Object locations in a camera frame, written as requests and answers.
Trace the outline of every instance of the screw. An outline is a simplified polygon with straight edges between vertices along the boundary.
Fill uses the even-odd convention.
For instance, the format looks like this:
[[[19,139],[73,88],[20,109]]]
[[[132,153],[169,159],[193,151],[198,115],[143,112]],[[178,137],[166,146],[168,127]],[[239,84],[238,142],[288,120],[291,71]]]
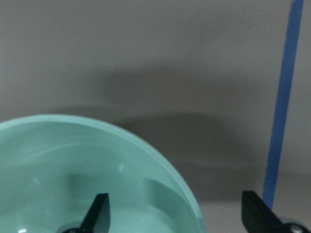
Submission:
[[[297,225],[292,225],[290,229],[292,233],[303,233],[303,229]]]

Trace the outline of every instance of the blue stripe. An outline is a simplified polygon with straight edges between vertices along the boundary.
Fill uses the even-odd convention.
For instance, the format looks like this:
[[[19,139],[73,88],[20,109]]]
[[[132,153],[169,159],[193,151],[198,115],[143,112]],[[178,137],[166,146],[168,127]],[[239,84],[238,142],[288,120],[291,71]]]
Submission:
[[[290,98],[296,50],[304,0],[293,0],[287,26],[286,42],[277,92],[274,123],[262,199],[272,209],[276,191],[278,167],[282,151],[287,107]]]

